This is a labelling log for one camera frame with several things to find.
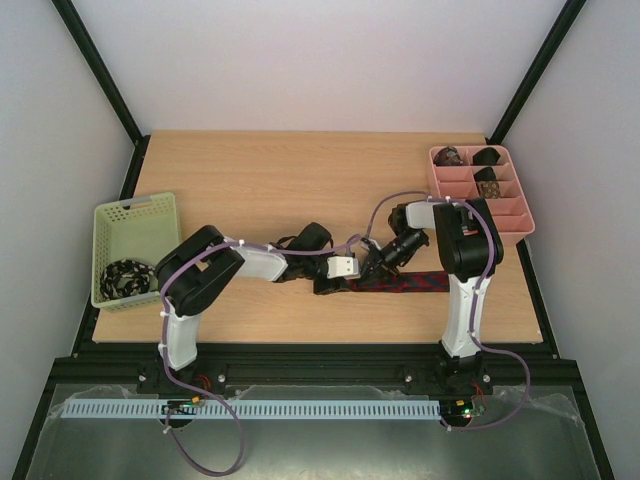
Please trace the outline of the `black rolled tie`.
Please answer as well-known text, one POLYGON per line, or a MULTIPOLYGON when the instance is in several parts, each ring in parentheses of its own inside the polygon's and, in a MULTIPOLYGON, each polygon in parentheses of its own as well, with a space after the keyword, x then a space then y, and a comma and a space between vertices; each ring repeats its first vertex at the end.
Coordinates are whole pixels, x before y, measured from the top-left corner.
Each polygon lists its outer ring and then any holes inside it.
POLYGON ((501 154, 493 147, 485 147, 472 156, 474 166, 495 166, 500 160, 501 154))
POLYGON ((479 182, 492 182, 497 180, 496 173, 492 167, 484 167, 474 173, 474 180, 479 182))

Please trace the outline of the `brown patterned rolled tie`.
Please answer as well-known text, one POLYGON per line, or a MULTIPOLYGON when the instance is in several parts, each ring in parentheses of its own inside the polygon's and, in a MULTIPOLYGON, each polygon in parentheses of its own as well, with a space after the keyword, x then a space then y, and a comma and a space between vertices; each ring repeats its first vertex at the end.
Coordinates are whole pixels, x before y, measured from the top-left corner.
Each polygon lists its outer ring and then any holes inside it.
POLYGON ((502 197, 500 183, 498 181, 479 182, 476 188, 480 197, 485 199, 499 199, 502 197))

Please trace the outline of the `black frame post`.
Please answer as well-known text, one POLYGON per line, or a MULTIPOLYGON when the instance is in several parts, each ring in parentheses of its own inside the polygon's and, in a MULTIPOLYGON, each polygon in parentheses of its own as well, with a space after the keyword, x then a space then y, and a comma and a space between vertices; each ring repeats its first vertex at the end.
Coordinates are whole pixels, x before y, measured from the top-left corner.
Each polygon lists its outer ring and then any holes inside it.
POLYGON ((145 140, 145 136, 137 125, 74 3, 71 0, 52 0, 51 3, 74 40, 127 136, 135 146, 141 145, 145 140))
POLYGON ((586 0, 564 3, 495 129, 486 138, 488 145, 503 143, 586 4, 586 0))

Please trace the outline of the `red navy striped tie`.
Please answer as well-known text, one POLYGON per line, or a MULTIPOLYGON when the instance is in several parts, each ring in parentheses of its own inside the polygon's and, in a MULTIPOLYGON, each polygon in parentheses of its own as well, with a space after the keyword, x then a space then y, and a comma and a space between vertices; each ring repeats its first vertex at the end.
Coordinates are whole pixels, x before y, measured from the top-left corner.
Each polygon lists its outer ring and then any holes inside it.
POLYGON ((449 276, 445 271, 407 272, 382 280, 348 280, 347 290, 364 293, 448 293, 449 276))

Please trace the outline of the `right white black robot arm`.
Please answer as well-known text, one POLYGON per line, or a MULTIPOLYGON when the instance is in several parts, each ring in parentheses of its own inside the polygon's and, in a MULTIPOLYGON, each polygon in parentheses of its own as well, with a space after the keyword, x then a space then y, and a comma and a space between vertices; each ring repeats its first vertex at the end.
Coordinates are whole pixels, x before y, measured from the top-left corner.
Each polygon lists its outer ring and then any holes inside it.
POLYGON ((397 277, 398 268, 429 243, 433 230, 439 260, 449 281, 448 320, 439 342, 436 379, 455 392, 481 371, 483 307, 491 278, 502 262, 504 248, 486 201, 427 198, 396 206, 388 223, 395 238, 378 247, 365 237, 368 253, 360 280, 369 285, 397 277))

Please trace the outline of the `dark floral rolled tie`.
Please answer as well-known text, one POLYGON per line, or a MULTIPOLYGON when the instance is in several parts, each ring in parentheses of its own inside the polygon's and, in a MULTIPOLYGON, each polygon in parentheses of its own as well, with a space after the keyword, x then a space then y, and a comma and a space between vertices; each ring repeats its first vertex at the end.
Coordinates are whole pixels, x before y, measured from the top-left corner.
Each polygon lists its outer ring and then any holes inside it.
POLYGON ((433 159, 433 163, 439 167, 463 166, 464 161, 459 151, 453 146, 446 146, 440 149, 433 159))

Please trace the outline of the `pink divided organizer tray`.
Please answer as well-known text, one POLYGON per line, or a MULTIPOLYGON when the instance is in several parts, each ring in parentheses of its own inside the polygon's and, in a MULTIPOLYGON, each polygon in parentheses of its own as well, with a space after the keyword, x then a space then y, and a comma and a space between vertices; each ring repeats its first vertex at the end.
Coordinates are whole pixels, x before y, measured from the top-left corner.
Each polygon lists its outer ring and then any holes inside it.
POLYGON ((429 188, 435 197, 482 198, 505 245, 535 230, 513 160, 502 146, 437 146, 429 151, 429 188))

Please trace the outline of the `black rolled tie back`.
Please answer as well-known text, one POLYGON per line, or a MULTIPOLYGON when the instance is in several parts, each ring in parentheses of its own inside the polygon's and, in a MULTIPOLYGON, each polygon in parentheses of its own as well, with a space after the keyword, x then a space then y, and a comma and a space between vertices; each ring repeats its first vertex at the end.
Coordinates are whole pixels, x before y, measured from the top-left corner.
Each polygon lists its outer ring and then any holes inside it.
POLYGON ((493 147, 485 147, 472 156, 474 166, 495 166, 500 160, 501 154, 493 147))

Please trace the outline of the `left black frame post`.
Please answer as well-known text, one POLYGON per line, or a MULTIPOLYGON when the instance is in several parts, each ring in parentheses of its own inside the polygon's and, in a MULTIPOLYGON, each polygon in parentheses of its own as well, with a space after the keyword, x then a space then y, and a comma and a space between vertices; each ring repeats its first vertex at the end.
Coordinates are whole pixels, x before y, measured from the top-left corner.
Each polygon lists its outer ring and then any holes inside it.
POLYGON ((52 0, 51 3, 74 40, 127 136, 135 146, 141 145, 145 140, 145 136, 137 125, 74 3, 71 0, 52 0))

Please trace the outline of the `green plastic basket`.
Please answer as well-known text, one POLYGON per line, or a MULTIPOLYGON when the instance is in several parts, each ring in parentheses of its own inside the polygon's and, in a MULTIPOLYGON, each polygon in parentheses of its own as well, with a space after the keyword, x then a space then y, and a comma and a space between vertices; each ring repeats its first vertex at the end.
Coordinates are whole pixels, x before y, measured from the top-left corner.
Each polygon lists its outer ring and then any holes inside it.
POLYGON ((157 281, 152 278, 144 293, 109 299, 101 284, 107 267, 132 260, 156 266, 181 243, 181 227, 175 195, 166 192, 98 206, 94 211, 91 303, 108 312, 118 312, 159 300, 157 281))

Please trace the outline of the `black white patterned tie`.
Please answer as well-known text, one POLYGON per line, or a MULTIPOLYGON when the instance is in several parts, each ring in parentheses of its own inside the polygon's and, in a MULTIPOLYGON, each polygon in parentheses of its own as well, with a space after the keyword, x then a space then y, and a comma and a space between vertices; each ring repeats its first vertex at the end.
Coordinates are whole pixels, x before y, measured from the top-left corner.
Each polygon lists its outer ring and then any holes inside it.
POLYGON ((154 281, 153 266, 133 259, 123 259, 104 268, 99 287, 106 300, 119 300, 151 292, 154 281))

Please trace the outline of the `right black frame post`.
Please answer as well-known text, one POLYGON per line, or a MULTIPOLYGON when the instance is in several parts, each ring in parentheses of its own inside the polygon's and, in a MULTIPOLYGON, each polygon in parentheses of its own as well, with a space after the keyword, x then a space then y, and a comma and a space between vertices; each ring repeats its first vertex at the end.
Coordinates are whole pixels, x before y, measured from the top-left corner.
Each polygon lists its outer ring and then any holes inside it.
POLYGON ((586 0, 564 3, 495 129, 486 138, 488 145, 503 143, 586 4, 586 0))

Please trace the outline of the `black aluminium frame rail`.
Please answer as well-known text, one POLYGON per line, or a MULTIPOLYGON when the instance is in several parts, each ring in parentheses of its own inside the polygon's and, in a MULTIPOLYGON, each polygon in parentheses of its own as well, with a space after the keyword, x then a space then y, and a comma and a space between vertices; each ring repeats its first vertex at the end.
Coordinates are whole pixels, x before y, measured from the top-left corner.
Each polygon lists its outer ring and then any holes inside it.
MULTIPOLYGON (((440 380, 440 347, 417 345, 223 345, 201 344, 197 359, 175 372, 184 384, 219 395, 253 385, 373 386, 408 395, 452 397, 490 393, 497 386, 570 387, 584 392, 577 363, 547 345, 512 344, 515 356, 483 353, 480 374, 440 380)), ((45 388, 58 385, 124 384, 168 397, 183 388, 169 380, 151 345, 115 344, 80 350, 55 360, 45 388)))

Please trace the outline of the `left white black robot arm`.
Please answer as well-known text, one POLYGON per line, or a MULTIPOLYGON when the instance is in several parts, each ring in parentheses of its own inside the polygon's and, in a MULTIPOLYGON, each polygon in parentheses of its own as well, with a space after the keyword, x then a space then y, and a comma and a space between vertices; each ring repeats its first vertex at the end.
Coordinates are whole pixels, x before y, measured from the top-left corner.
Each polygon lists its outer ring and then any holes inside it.
POLYGON ((163 318, 158 350, 164 365, 178 371, 196 360, 202 314, 234 278, 283 283, 354 276, 358 267, 351 247, 360 239, 356 234, 335 247, 329 231, 314 222, 296 236, 269 244, 234 240, 212 225, 200 228, 155 268, 163 318))

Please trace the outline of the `black rolled tie middle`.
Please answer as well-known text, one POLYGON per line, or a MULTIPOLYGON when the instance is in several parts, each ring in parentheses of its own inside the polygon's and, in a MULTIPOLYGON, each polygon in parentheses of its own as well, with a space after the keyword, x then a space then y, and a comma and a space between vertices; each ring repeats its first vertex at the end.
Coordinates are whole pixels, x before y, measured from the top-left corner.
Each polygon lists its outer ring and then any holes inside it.
POLYGON ((492 182, 497 180, 496 173, 492 167, 484 167, 474 173, 474 180, 479 182, 492 182))

